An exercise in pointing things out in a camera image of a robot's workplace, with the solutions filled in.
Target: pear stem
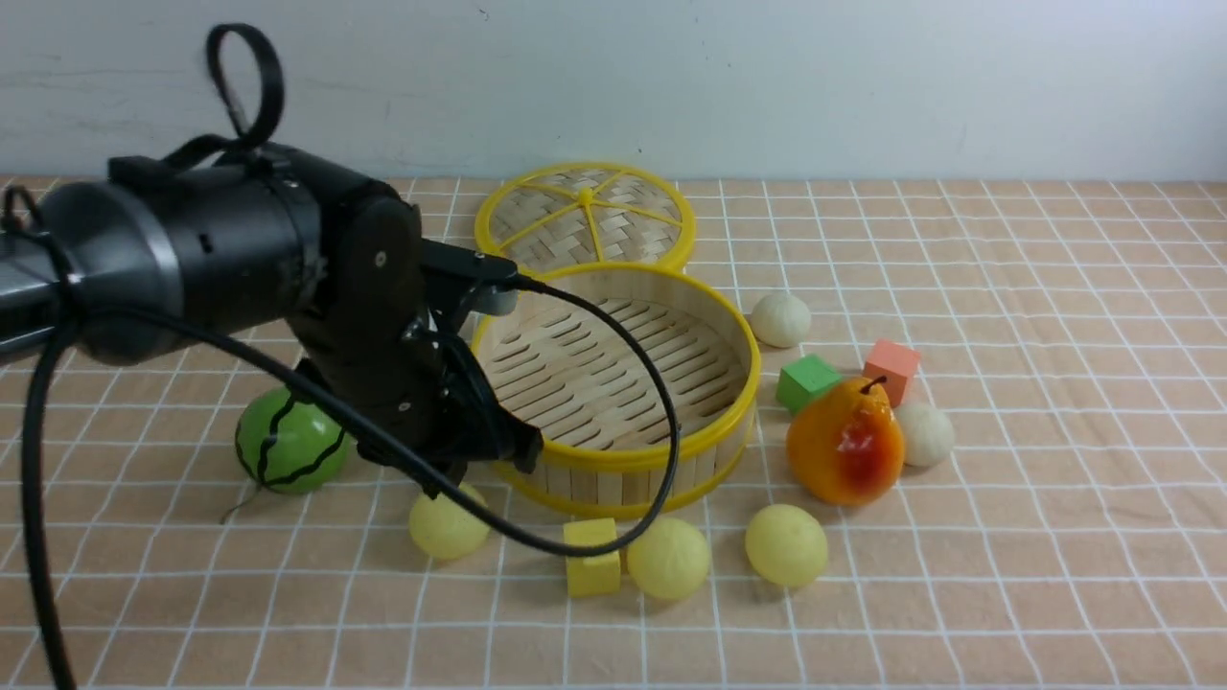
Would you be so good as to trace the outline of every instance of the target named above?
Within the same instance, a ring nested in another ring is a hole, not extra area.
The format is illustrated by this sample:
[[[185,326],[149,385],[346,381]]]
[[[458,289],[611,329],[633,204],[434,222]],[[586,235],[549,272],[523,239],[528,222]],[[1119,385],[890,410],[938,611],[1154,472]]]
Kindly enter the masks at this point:
[[[875,386],[877,386],[879,383],[886,383],[886,377],[885,376],[880,376],[880,377],[875,378],[874,381],[870,381],[869,383],[865,384],[864,388],[860,389],[860,394],[861,395],[869,395],[869,389],[872,388],[872,387],[875,387]]]

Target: green ball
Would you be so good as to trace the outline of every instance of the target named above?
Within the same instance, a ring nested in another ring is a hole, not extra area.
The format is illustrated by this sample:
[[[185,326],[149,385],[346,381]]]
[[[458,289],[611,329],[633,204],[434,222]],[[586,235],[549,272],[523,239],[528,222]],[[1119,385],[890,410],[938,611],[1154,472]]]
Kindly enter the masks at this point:
[[[234,430],[239,464],[279,494],[308,494],[336,476],[348,458],[345,431],[315,405],[281,387],[253,400]]]

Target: orange cube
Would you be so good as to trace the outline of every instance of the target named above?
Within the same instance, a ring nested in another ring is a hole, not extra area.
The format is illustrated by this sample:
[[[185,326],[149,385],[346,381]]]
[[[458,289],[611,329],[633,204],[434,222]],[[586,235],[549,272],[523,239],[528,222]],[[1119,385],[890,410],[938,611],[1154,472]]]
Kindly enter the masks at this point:
[[[904,347],[898,343],[881,339],[874,344],[874,349],[865,360],[864,376],[866,378],[886,377],[882,388],[891,400],[892,408],[898,408],[903,397],[908,392],[912,377],[920,368],[920,352],[910,347]]]

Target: yellow ball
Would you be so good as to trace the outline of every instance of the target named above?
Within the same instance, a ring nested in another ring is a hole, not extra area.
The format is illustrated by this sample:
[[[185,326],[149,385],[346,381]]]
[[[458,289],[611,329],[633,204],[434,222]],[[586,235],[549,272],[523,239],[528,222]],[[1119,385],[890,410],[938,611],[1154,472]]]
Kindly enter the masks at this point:
[[[692,524],[660,517],[627,546],[626,570],[644,594],[685,599],[707,580],[712,549]]]
[[[482,506],[486,505],[481,494],[469,484],[461,481],[460,490]],[[423,494],[409,511],[409,537],[418,549],[434,559],[466,556],[480,549],[487,535],[488,524],[469,514],[469,511],[443,494],[434,500]]]
[[[814,516],[796,506],[767,506],[746,527],[746,556],[763,580],[802,587],[827,568],[827,535]]]

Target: bamboo steamer lid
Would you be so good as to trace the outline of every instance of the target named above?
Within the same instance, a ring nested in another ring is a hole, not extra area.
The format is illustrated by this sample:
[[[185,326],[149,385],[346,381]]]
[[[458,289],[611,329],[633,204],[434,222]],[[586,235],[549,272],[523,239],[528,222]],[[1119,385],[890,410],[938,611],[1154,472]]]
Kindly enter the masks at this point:
[[[577,162],[504,184],[482,204],[474,232],[480,250],[525,274],[599,262],[681,270],[694,248],[694,212],[649,172]]]

